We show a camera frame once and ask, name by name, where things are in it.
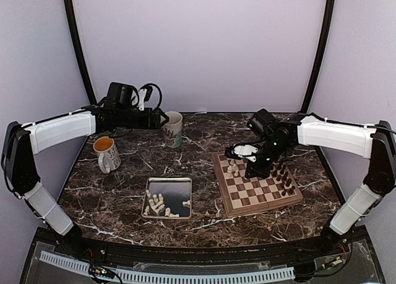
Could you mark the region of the wooden chessboard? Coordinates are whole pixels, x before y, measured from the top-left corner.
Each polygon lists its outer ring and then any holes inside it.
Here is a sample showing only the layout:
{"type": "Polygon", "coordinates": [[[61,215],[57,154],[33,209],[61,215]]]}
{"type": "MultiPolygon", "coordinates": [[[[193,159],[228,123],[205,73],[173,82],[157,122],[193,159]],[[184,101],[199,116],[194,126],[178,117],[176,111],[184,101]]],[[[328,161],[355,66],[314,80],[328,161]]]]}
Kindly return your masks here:
{"type": "Polygon", "coordinates": [[[303,195],[292,175],[296,185],[296,193],[289,197],[280,197],[276,194],[277,187],[271,175],[266,178],[244,177],[247,163],[246,159],[235,160],[235,170],[239,170],[239,176],[226,177],[230,160],[222,152],[211,155],[215,175],[217,177],[220,193],[223,199],[225,211],[228,217],[246,216],[262,213],[268,210],[294,205],[303,200],[303,195]]]}

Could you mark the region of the silver metal tray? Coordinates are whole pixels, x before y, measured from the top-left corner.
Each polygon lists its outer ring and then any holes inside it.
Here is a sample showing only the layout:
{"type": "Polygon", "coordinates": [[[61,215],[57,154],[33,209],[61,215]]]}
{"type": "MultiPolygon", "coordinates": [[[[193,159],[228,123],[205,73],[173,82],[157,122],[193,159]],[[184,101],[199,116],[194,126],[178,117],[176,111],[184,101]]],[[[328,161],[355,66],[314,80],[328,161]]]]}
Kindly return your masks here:
{"type": "Polygon", "coordinates": [[[156,220],[188,220],[192,216],[191,178],[149,178],[141,216],[156,220]]]}

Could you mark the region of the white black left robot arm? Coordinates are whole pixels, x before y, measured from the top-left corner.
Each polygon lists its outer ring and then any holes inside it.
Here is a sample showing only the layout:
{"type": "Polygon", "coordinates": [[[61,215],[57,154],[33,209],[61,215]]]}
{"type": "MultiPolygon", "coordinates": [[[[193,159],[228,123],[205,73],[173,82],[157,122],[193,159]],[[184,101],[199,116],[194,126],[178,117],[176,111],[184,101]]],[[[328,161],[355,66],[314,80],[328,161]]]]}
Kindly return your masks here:
{"type": "Polygon", "coordinates": [[[74,257],[87,252],[82,230],[58,204],[39,175],[36,161],[51,150],[65,151],[66,144],[119,128],[158,130],[169,121],[161,109],[163,94],[155,83],[136,88],[112,82],[96,104],[30,123],[8,124],[1,152],[7,190],[25,202],[35,217],[48,226],[63,248],[74,257]]]}

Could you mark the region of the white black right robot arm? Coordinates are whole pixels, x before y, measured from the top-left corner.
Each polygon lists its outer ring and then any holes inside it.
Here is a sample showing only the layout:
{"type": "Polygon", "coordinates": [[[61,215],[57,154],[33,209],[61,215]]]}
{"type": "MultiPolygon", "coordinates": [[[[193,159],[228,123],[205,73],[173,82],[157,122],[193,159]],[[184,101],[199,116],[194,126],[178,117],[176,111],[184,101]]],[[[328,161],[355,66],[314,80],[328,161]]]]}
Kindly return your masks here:
{"type": "Polygon", "coordinates": [[[331,216],[316,241],[316,250],[323,256],[338,248],[342,236],[395,189],[395,131],[387,121],[348,123],[314,113],[292,113],[278,119],[262,109],[252,115],[247,125],[261,140],[257,148],[249,148],[248,177],[268,177],[271,165],[297,145],[367,160],[365,177],[331,216]]]}

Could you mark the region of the dark chess pieces row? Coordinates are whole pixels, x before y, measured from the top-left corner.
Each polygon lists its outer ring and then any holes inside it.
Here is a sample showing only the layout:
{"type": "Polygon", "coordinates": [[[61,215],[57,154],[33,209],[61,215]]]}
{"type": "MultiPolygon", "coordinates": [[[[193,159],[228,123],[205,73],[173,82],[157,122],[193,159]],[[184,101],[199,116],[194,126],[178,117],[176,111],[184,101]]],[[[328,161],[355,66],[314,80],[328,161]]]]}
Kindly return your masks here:
{"type": "Polygon", "coordinates": [[[276,194],[280,194],[281,198],[289,197],[296,193],[295,182],[293,181],[292,175],[284,162],[274,163],[271,167],[270,175],[278,190],[276,194]]]}

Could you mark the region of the white pieces pile in tray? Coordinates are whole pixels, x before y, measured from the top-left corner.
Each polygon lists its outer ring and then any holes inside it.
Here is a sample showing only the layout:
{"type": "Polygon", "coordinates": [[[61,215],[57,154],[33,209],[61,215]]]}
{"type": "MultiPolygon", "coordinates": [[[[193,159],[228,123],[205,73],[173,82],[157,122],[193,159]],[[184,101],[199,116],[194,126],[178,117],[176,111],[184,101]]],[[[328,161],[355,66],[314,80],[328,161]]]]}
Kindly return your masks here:
{"type": "Polygon", "coordinates": [[[150,192],[145,190],[142,216],[158,219],[188,219],[191,217],[191,200],[177,192],[150,192]]]}

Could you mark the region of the white floral ceramic mug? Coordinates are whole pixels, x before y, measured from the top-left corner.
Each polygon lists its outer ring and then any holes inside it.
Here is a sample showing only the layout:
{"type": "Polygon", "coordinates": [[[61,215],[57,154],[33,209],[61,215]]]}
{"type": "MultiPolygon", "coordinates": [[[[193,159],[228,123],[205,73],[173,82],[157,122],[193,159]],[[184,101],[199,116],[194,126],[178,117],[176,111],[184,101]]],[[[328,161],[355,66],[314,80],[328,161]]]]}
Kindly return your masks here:
{"type": "Polygon", "coordinates": [[[165,113],[168,117],[168,122],[165,123],[166,118],[161,117],[161,131],[165,141],[165,145],[169,148],[178,148],[182,143],[183,134],[183,116],[177,111],[169,111],[165,113]]]}

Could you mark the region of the white mug orange interior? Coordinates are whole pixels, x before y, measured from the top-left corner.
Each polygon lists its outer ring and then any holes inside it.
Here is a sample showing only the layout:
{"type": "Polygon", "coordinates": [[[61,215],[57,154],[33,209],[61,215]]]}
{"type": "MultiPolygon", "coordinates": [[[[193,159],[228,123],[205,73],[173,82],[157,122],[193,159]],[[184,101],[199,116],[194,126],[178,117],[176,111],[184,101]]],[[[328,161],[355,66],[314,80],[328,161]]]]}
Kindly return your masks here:
{"type": "Polygon", "coordinates": [[[102,173],[110,174],[121,165],[121,158],[114,139],[101,137],[93,144],[93,149],[98,156],[98,166],[102,173]]]}

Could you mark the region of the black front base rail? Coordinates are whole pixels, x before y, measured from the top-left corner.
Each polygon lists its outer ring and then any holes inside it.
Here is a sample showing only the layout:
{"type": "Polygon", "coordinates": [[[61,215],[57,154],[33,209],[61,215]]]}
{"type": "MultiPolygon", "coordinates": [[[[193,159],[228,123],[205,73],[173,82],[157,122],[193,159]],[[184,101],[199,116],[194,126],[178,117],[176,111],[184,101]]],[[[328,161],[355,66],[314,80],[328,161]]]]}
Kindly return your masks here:
{"type": "Polygon", "coordinates": [[[295,265],[308,272],[313,270],[314,260],[324,256],[340,255],[342,259],[348,259],[352,243],[359,239],[370,240],[363,226],[355,228],[352,235],[344,236],[328,253],[324,253],[318,247],[319,237],[247,246],[241,241],[236,246],[214,246],[214,241],[209,240],[202,243],[201,247],[161,247],[147,245],[148,235],[139,243],[107,233],[99,234],[96,238],[82,237],[84,245],[89,247],[89,251],[82,258],[93,258],[96,263],[110,266],[131,265],[139,260],[173,265],[231,265],[267,260],[273,264],[295,265]]]}

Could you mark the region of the left black frame post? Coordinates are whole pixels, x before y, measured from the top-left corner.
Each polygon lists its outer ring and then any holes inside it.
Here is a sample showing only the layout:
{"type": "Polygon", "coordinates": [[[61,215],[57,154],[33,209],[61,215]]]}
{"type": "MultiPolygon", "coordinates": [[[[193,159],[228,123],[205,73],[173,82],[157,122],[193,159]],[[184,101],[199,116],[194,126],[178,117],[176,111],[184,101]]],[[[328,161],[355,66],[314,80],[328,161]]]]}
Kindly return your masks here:
{"type": "Polygon", "coordinates": [[[74,54],[79,68],[80,76],[83,82],[84,90],[86,92],[89,103],[93,105],[97,103],[97,98],[94,93],[94,89],[92,86],[87,63],[83,52],[83,47],[77,25],[77,17],[74,9],[74,3],[73,0],[63,0],[63,2],[66,12],[67,24],[69,27],[69,33],[71,36],[71,41],[74,49],[74,54]]]}

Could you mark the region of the black frame post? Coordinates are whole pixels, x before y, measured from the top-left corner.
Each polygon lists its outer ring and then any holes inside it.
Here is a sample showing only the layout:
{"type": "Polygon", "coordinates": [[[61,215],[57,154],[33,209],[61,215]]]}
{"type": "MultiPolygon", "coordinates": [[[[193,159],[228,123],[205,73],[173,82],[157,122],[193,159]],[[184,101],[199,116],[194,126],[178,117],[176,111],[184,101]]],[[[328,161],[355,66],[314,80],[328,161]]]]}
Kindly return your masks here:
{"type": "Polygon", "coordinates": [[[71,36],[71,41],[74,49],[74,54],[79,68],[80,76],[83,82],[84,90],[86,92],[89,103],[93,105],[97,103],[97,98],[94,93],[94,89],[92,86],[87,63],[83,52],[83,47],[77,25],[77,17],[74,9],[74,3],[73,0],[63,0],[63,2],[66,12],[67,24],[69,27],[69,33],[71,36]]]}
{"type": "Polygon", "coordinates": [[[324,8],[324,16],[322,19],[322,26],[319,35],[318,45],[316,49],[316,55],[312,65],[311,75],[309,77],[307,89],[304,95],[303,103],[301,105],[300,111],[302,113],[307,113],[312,102],[314,91],[316,89],[316,84],[319,78],[323,58],[325,55],[325,49],[327,46],[327,40],[329,37],[330,26],[332,22],[332,16],[334,12],[335,0],[326,0],[324,8]]]}

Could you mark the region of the right black frame post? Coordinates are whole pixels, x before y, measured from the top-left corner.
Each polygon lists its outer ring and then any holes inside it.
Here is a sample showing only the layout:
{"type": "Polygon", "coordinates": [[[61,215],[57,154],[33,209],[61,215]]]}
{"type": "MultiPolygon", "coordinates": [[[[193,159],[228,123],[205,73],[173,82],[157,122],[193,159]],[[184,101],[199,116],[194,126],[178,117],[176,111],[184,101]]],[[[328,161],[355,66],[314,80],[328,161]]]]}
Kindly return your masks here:
{"type": "Polygon", "coordinates": [[[316,84],[319,78],[323,58],[325,55],[325,49],[327,46],[327,40],[329,37],[330,26],[332,22],[332,16],[334,12],[335,0],[326,0],[324,8],[324,16],[322,19],[322,26],[319,35],[318,45],[316,49],[316,55],[312,65],[311,75],[309,77],[307,89],[304,95],[303,103],[301,105],[300,111],[302,113],[307,113],[312,102],[314,91],[316,89],[316,84]]]}

